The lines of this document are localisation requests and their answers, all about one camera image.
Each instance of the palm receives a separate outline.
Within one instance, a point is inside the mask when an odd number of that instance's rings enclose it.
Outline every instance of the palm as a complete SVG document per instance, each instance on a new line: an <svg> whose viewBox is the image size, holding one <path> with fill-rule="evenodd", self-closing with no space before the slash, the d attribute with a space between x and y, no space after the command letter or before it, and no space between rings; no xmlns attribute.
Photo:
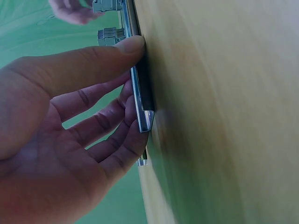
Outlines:
<svg viewBox="0 0 299 224"><path fill-rule="evenodd" d="M46 117L31 140L16 155L0 161L0 176L4 177L1 181L3 189L5 186L15 186L17 195L24 197L18 199L21 202L18 204L19 212L28 212L25 208L34 208L35 212L46 218L47 215L52 216L52 212L68 208L72 213L72 221L75 221L93 208L109 187L125 174L129 168L125 165L127 161L122 161L121 156L115 154L121 145L127 150L128 158L133 155L130 165L141 153L134 152L131 147L126 146L131 143L125 142L135 120L129 81L118 99L112 101L107 108L67 130L62 127L63 121L88 109L101 95L122 82L123 78L108 85L99 84L87 88L85 92L90 94L89 105L83 102L82 97L66 103L68 98L79 96L78 92L52 99ZM70 108L81 109L74 113ZM85 150L86 146L112 131L119 123L115 133L106 141ZM144 145L145 142L141 140L134 144ZM14 195L15 191L6 193L7 200L13 202Z"/></svg>

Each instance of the metal bracket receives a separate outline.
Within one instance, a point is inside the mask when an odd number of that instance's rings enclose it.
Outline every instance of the metal bracket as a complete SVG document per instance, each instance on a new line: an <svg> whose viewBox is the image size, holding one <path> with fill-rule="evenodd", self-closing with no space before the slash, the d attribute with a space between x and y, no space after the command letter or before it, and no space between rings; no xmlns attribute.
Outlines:
<svg viewBox="0 0 299 224"><path fill-rule="evenodd" d="M99 8L101 8L101 12L103 12L103 10L107 11L108 7L103 7L103 4L112 4L113 2L120 3L123 9L121 10L121 18L124 27L121 29L105 28L99 30L98 43L100 46L113 46L124 39L124 37L140 35L133 0L94 0L93 5L99 4L98 1L101 3L96 6L97 8L93 9L94 11L98 11ZM155 115L147 61L146 56L144 56L136 66L131 68L136 112L139 131L141 133L149 132L151 130ZM142 157L138 160L137 165L144 166L146 164L147 154L146 151L144 151Z"/></svg>
<svg viewBox="0 0 299 224"><path fill-rule="evenodd" d="M116 27L112 27L98 31L98 44L100 46L113 46L125 38L124 28L116 29Z"/></svg>
<svg viewBox="0 0 299 224"><path fill-rule="evenodd" d="M122 10L122 0L93 0L94 13L120 10Z"/></svg>

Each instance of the finger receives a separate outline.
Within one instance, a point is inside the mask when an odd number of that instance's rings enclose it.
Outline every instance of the finger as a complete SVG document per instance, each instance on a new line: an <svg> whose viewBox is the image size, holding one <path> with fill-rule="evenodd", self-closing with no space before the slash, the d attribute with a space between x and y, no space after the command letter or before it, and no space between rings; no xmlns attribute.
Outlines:
<svg viewBox="0 0 299 224"><path fill-rule="evenodd" d="M147 140L148 133L139 133L138 122L135 120L121 147L100 163L111 185L121 179L140 158Z"/></svg>
<svg viewBox="0 0 299 224"><path fill-rule="evenodd" d="M93 6L93 0L85 0L86 4L89 5L90 7Z"/></svg>
<svg viewBox="0 0 299 224"><path fill-rule="evenodd" d="M31 138L51 98L119 77L139 61L143 46L144 39L135 36L115 47L25 57L2 68L0 107L5 110L0 110L0 159L15 154ZM20 114L22 119L16 122Z"/></svg>
<svg viewBox="0 0 299 224"><path fill-rule="evenodd" d="M103 84L96 84L75 92L66 93L51 100L59 113L61 122L90 109L104 95L125 84L130 79L130 73L126 72L121 77Z"/></svg>
<svg viewBox="0 0 299 224"><path fill-rule="evenodd" d="M125 84L117 99L90 118L70 127L68 131L82 147L92 144L110 133L124 119L126 101L132 94L132 86L129 81Z"/></svg>
<svg viewBox="0 0 299 224"><path fill-rule="evenodd" d="M49 3L57 18L71 24L83 25L102 15L83 7L78 0L49 0Z"/></svg>
<svg viewBox="0 0 299 224"><path fill-rule="evenodd" d="M110 135L107 140L104 140L92 147L87 151L92 158L97 162L105 160L108 156L114 153L123 144L128 131L136 119L136 109L134 97L130 96L126 103L126 116L125 119L120 123L115 132Z"/></svg>

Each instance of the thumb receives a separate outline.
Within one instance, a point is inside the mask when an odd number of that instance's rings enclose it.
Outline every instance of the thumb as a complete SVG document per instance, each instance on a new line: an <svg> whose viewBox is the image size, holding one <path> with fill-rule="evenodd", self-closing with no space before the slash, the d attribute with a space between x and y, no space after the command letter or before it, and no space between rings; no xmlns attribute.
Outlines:
<svg viewBox="0 0 299 224"><path fill-rule="evenodd" d="M24 57L0 70L0 160L15 154L40 126L51 98L113 80L142 57L144 39Z"/></svg>
<svg viewBox="0 0 299 224"><path fill-rule="evenodd" d="M24 58L10 66L22 69L28 80L52 98L111 81L134 66L144 52L144 39L134 36L114 47L88 47L56 55Z"/></svg>

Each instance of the wooden surface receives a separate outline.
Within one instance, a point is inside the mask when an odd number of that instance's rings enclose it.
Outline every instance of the wooden surface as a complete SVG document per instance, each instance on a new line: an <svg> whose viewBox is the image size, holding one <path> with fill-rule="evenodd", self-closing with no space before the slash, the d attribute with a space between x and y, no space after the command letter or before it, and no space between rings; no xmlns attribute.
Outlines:
<svg viewBox="0 0 299 224"><path fill-rule="evenodd" d="M157 105L149 223L299 223L299 2L135 4Z"/></svg>

